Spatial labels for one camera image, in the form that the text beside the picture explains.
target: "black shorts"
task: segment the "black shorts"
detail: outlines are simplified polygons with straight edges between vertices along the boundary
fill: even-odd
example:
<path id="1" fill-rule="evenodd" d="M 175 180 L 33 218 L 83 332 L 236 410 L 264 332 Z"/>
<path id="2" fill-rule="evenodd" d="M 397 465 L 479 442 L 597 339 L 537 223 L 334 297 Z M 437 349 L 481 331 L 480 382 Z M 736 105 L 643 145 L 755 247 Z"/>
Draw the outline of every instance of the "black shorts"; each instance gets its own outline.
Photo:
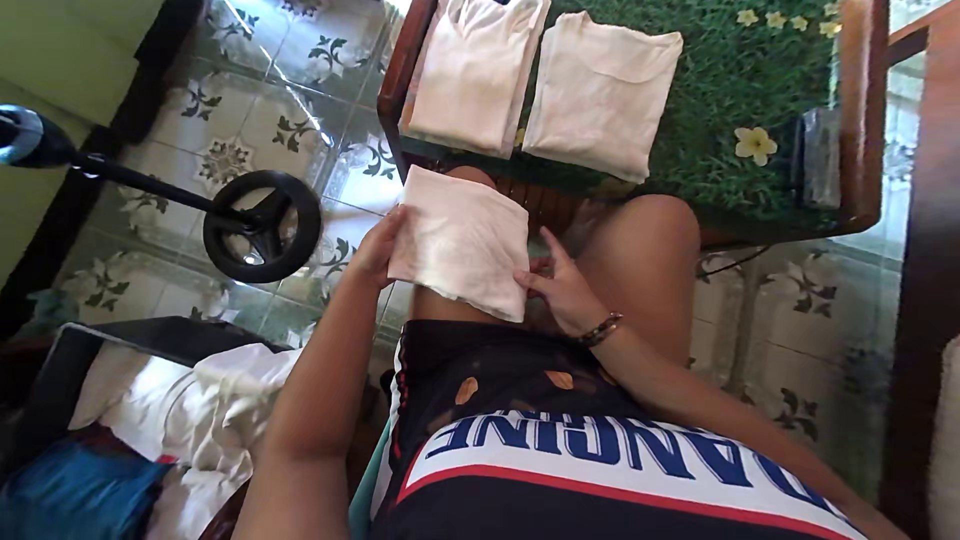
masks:
<path id="1" fill-rule="evenodd" d="M 646 418 L 577 342 L 515 327 L 409 321 L 400 337 L 390 465 L 447 424 L 497 410 Z"/>

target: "blue lettering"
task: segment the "blue lettering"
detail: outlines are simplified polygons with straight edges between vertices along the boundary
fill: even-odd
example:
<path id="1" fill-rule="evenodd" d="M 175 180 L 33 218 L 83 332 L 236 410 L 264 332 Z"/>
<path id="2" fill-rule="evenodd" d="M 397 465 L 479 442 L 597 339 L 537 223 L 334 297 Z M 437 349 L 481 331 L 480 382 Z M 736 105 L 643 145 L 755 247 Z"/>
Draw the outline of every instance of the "blue lettering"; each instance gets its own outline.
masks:
<path id="1" fill-rule="evenodd" d="M 793 484 L 790 483 L 790 480 L 787 479 L 783 469 L 777 463 L 774 463 L 773 460 L 771 460 L 769 457 L 759 452 L 754 452 L 754 458 L 756 459 L 757 465 L 759 465 L 760 468 L 763 469 L 763 473 L 767 476 L 770 482 L 773 483 L 775 486 L 777 486 L 777 489 L 782 491 L 785 495 L 789 495 L 790 497 L 793 497 L 798 501 L 803 501 L 804 503 L 813 504 L 814 506 L 818 508 L 822 508 L 827 512 L 836 516 L 833 510 L 830 509 L 830 506 L 827 503 L 827 501 L 823 497 L 818 495 L 817 492 L 810 489 L 808 485 L 806 485 L 803 482 L 800 482 L 800 486 L 802 486 L 804 489 L 803 492 L 801 492 L 799 489 L 794 487 Z"/>
<path id="2" fill-rule="evenodd" d="M 534 421 L 536 426 L 534 448 L 536 450 L 560 455 L 560 445 L 557 444 L 557 423 L 563 420 L 560 415 L 552 412 L 531 412 L 529 410 L 518 410 L 517 413 L 522 418 Z"/>
<path id="3" fill-rule="evenodd" d="M 684 455 L 680 450 L 680 443 L 677 442 L 676 435 L 668 430 L 660 429 L 655 424 L 643 423 L 647 427 L 663 433 L 667 443 L 670 445 L 670 448 L 667 449 L 652 430 L 634 424 L 635 420 L 629 418 L 617 418 L 615 420 L 627 433 L 628 461 L 631 469 L 638 471 L 643 470 L 643 465 L 640 463 L 640 449 L 636 443 L 636 439 L 639 437 L 639 439 L 643 441 L 643 445 L 650 451 L 650 455 L 653 456 L 654 460 L 660 466 L 660 469 L 663 470 L 666 475 L 678 479 L 693 479 L 693 475 L 686 470 Z"/>
<path id="4" fill-rule="evenodd" d="M 603 416 L 593 418 L 593 437 L 597 452 L 593 453 L 587 445 L 587 426 L 583 416 L 568 416 L 564 422 L 566 449 L 570 455 L 579 459 L 613 465 L 620 461 L 620 445 L 617 442 L 613 424 Z"/>
<path id="5" fill-rule="evenodd" d="M 434 455 L 449 451 L 449 450 L 460 450 L 466 448 L 467 444 L 467 435 L 470 432 L 470 428 L 473 426 L 473 421 L 476 420 L 475 416 L 470 416 L 468 418 L 462 418 L 456 421 L 450 428 L 446 431 L 442 431 L 434 435 L 434 437 L 443 437 L 444 435 L 450 435 L 450 440 L 446 441 L 446 444 L 440 448 L 435 448 L 427 453 L 424 459 L 429 459 Z"/>
<path id="6" fill-rule="evenodd" d="M 690 441 L 693 449 L 697 451 L 697 455 L 721 483 L 754 487 L 747 480 L 747 472 L 743 469 L 743 457 L 740 455 L 740 447 L 736 443 L 728 439 L 714 439 L 690 431 L 681 431 L 681 433 L 684 434 L 686 440 Z"/>
<path id="7" fill-rule="evenodd" d="M 480 426 L 477 428 L 477 434 L 473 438 L 473 446 L 483 446 L 487 442 L 487 429 L 493 426 L 493 431 L 500 437 L 500 442 L 504 446 L 514 448 L 524 448 L 530 450 L 527 445 L 527 424 L 529 420 L 519 419 L 516 426 L 510 422 L 509 418 L 502 416 L 485 416 L 480 420 Z"/>

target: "blue fabric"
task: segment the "blue fabric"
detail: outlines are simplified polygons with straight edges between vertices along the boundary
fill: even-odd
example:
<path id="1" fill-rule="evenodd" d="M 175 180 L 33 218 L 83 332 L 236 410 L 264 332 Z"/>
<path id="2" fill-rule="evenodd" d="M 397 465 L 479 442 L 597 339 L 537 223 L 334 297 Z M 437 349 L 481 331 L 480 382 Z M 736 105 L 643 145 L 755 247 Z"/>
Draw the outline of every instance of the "blue fabric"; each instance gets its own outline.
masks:
<path id="1" fill-rule="evenodd" d="M 137 538 L 159 495 L 152 487 L 170 467 L 59 442 L 0 490 L 0 538 Z"/>

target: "black stand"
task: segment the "black stand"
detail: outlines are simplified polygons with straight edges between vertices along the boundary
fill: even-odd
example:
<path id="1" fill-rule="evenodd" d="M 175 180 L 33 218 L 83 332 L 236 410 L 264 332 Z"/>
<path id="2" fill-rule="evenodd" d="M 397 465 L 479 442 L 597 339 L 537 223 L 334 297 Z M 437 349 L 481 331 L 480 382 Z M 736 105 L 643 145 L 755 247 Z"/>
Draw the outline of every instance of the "black stand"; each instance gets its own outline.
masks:
<path id="1" fill-rule="evenodd" d="M 279 171 L 254 171 L 230 181 L 213 198 L 136 172 L 103 156 L 77 151 L 55 124 L 31 110 L 0 105 L 0 163 L 17 167 L 55 167 L 69 164 L 86 176 L 99 177 L 153 193 L 206 213 L 204 247 L 221 272 L 241 282 L 275 282 L 301 268 L 313 254 L 322 225 L 317 196 L 297 178 Z M 260 188 L 274 191 L 251 209 L 234 205 Z M 291 207 L 297 229 L 283 239 L 280 227 Z M 242 236 L 260 255 L 249 260 L 227 243 Z"/>

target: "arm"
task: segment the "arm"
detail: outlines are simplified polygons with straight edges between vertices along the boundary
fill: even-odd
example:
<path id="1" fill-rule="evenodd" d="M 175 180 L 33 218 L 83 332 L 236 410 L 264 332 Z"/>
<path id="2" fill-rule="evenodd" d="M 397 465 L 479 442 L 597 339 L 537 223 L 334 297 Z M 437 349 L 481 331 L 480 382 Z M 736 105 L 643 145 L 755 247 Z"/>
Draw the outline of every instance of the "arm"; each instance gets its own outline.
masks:
<path id="1" fill-rule="evenodd" d="M 610 311 L 589 290 L 557 239 L 546 229 L 543 236 L 554 259 L 553 278 L 520 272 L 516 280 L 546 299 L 567 335 L 583 335 L 606 319 Z M 662 357 L 629 328 L 617 328 L 592 351 L 635 400 L 655 410 L 663 420 L 715 431 L 777 461 L 839 507 L 871 539 L 906 539 L 810 450 L 754 409 Z"/>
<path id="2" fill-rule="evenodd" d="M 236 538 L 348 538 L 347 451 L 404 215 L 398 207 L 367 233 L 300 353 L 271 415 Z"/>

